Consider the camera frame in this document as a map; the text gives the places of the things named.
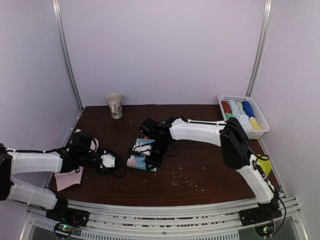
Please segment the left aluminium frame post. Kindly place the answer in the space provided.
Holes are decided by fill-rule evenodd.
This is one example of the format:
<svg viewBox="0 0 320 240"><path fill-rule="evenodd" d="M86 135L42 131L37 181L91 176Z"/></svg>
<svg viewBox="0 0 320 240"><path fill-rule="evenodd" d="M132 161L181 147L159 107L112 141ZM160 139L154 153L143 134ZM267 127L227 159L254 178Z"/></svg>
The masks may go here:
<svg viewBox="0 0 320 240"><path fill-rule="evenodd" d="M67 40L66 40L66 35L65 35L65 29L64 29L64 23L63 23L63 17L62 17L62 12L61 12L61 3L59 0L53 0L52 1L52 6L53 6L53 14L58 30L58 37L60 41L60 46L62 50L62 55L63 55L63 61L67 73L67 77L71 86L71 90L73 93L73 96L75 98L77 107L80 112L84 110L83 103L81 101L79 89L75 80L73 68L72 68L72 63L68 51L68 45L67 45Z"/></svg>

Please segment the pink towel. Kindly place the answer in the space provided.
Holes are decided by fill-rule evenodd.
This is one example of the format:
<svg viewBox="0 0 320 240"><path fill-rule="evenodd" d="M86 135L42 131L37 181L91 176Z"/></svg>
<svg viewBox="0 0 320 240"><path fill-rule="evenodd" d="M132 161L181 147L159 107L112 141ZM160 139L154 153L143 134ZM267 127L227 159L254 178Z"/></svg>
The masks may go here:
<svg viewBox="0 0 320 240"><path fill-rule="evenodd" d="M95 153L99 147L99 141L94 138L90 133L82 131L80 128L77 128L73 134L70 144L74 141L75 145L84 147L84 153ZM58 192L67 189L72 185L79 185L82 180L83 175L83 166L79 166L77 169L73 169L69 172L56 172L54 174L56 182L56 190Z"/></svg>

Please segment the green plastic bowl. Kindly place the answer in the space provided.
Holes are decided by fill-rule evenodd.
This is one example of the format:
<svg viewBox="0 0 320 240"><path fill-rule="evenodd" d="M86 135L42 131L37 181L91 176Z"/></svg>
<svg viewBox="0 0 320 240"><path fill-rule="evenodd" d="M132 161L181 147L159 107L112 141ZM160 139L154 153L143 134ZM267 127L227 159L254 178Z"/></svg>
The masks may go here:
<svg viewBox="0 0 320 240"><path fill-rule="evenodd" d="M266 155L259 154L256 160L257 160L257 165L262 168L262 170L265 172L267 176L269 176L272 170L272 164L271 164L271 161L269 160L269 157Z"/></svg>

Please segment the left circuit board with leds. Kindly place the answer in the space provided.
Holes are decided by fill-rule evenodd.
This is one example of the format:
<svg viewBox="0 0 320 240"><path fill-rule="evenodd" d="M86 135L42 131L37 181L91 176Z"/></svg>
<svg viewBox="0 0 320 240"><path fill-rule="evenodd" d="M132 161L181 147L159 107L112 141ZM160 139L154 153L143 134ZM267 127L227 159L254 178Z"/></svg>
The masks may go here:
<svg viewBox="0 0 320 240"><path fill-rule="evenodd" d="M54 225L53 232L58 238L68 238L70 237L75 228L68 224L58 222Z"/></svg>

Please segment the circuit board with leds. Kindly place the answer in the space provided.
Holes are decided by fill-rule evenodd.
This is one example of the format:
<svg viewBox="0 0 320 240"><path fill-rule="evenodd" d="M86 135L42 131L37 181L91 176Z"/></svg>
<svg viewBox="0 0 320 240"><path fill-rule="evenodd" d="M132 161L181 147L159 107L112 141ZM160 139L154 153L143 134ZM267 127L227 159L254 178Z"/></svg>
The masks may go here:
<svg viewBox="0 0 320 240"><path fill-rule="evenodd" d="M274 233L275 225L273 223L257 225L254 227L254 231L259 237L267 238Z"/></svg>
<svg viewBox="0 0 320 240"><path fill-rule="evenodd" d="M54 225L53 232L58 238L68 238L70 237L75 228L68 224L58 222Z"/></svg>

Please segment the right aluminium frame post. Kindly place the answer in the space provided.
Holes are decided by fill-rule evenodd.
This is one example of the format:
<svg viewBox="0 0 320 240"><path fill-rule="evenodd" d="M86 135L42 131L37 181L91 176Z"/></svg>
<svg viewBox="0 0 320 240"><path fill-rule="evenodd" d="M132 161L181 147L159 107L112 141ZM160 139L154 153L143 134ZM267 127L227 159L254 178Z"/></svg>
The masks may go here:
<svg viewBox="0 0 320 240"><path fill-rule="evenodd" d="M258 45L254 58L253 68L251 71L249 84L246 91L246 96L253 98L258 86L259 78L263 67L263 57L267 49L271 20L272 20L273 1L265 0L263 8L263 16L260 26L260 34L258 39Z"/></svg>

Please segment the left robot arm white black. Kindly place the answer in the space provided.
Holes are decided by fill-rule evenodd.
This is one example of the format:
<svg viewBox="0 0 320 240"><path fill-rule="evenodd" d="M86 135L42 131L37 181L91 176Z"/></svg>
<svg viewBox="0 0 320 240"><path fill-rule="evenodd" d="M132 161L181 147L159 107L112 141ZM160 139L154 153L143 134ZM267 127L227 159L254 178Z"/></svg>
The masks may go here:
<svg viewBox="0 0 320 240"><path fill-rule="evenodd" d="M0 199L38 206L53 213L61 222L72 218L68 200L55 191L15 179L25 173L78 173L81 167L95 168L100 174L115 175L124 168L122 157L100 147L91 134L78 131L64 147L52 150L9 149L0 146Z"/></svg>

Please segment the green rolled towel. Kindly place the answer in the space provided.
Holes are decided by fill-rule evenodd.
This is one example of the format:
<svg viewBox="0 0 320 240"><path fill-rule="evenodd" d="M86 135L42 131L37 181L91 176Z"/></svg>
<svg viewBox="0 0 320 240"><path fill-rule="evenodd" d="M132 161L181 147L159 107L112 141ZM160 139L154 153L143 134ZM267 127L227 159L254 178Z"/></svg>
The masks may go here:
<svg viewBox="0 0 320 240"><path fill-rule="evenodd" d="M228 121L230 118L233 118L234 115L232 113L226 112L225 117L226 117L226 120Z"/></svg>

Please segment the beige ceramic mug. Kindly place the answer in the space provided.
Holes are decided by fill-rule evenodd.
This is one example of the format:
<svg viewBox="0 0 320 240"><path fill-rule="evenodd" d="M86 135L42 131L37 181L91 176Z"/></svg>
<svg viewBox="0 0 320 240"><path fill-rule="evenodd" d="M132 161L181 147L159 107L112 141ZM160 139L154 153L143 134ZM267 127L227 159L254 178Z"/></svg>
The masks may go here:
<svg viewBox="0 0 320 240"><path fill-rule="evenodd" d="M122 95L120 93L111 93L105 98L110 110L111 117L115 120L122 118L123 106Z"/></svg>

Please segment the blue polka dot towel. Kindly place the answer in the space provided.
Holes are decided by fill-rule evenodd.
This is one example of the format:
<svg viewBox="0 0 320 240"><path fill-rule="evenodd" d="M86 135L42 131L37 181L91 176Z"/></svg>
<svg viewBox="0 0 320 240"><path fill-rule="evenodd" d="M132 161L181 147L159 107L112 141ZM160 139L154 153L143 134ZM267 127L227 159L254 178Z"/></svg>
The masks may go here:
<svg viewBox="0 0 320 240"><path fill-rule="evenodd" d="M137 138L135 144L147 144L147 143L153 143L153 142L154 140L152 139ZM126 162L126 165L129 168L133 168L133 169L156 172L157 167L154 167L153 169L151 169L151 166L146 163L146 157L148 157L148 155L144 155L144 154L130 155L130 157Z"/></svg>

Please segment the right circuit board with leds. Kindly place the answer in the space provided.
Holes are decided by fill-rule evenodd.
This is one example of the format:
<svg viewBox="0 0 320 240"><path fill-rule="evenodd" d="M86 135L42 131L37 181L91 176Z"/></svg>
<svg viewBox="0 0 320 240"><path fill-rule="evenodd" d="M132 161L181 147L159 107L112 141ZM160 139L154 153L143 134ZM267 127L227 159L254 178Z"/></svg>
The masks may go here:
<svg viewBox="0 0 320 240"><path fill-rule="evenodd" d="M273 223L257 225L254 227L254 231L259 237L267 238L274 233L275 225Z"/></svg>

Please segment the dark blue rolled towel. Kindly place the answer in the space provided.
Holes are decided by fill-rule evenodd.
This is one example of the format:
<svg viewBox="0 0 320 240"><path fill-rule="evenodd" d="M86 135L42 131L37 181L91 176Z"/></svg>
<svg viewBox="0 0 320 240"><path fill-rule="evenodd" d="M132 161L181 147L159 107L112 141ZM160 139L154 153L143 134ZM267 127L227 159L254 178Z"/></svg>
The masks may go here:
<svg viewBox="0 0 320 240"><path fill-rule="evenodd" d="M248 101L243 101L242 102L242 106L243 106L243 110L244 110L245 114L249 118L254 118L255 117L253 108L252 108L251 104Z"/></svg>

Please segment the aluminium frame post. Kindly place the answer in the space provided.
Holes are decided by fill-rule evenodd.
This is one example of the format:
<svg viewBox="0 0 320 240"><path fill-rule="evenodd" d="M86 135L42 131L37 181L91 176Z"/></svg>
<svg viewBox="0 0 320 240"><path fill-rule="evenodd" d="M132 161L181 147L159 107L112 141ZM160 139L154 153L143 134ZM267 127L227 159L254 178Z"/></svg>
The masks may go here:
<svg viewBox="0 0 320 240"><path fill-rule="evenodd" d="M64 29L64 23L63 23L63 17L62 17L62 12L61 12L61 3L59 0L53 0L52 1L52 6L53 6L53 14L58 30L58 37L60 41L60 46L62 50L62 55L63 55L63 61L67 73L67 77L71 86L71 90L73 93L73 96L75 98L77 107L80 112L84 110L83 103L81 101L79 89L75 80L73 68L72 68L72 63L68 51L68 45L67 45L67 40L66 40L66 35L65 35L65 29Z"/></svg>
<svg viewBox="0 0 320 240"><path fill-rule="evenodd" d="M249 84L246 91L246 96L253 98L258 86L259 78L263 67L263 57L267 49L271 20L272 20L273 1L265 0L263 8L263 16L260 26L260 34L258 39L258 45L254 58L253 68L251 71Z"/></svg>

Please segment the yellow rolled towel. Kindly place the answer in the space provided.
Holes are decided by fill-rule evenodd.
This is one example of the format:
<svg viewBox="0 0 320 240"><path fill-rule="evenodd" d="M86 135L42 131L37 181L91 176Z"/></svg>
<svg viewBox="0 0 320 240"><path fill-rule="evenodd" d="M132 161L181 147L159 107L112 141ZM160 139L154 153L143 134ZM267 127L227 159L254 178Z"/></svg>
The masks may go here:
<svg viewBox="0 0 320 240"><path fill-rule="evenodd" d="M252 128L254 130L260 130L261 129L255 117L253 117L253 116L250 117L249 118L249 122L250 122L250 124L251 124L251 126L252 126Z"/></svg>

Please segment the aluminium front rail frame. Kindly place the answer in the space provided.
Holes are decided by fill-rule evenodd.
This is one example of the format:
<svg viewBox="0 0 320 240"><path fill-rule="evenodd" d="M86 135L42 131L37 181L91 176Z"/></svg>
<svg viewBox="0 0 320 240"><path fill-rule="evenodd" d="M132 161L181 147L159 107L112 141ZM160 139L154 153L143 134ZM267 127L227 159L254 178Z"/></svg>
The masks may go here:
<svg viewBox="0 0 320 240"><path fill-rule="evenodd" d="M271 240L310 240L295 197L280 194L286 218ZM222 203L142 207L95 204L70 200L69 206L89 212L86 227L76 228L69 240L264 240L255 225L243 226L239 213L257 207L256 200ZM59 240L55 221L29 207L18 240Z"/></svg>

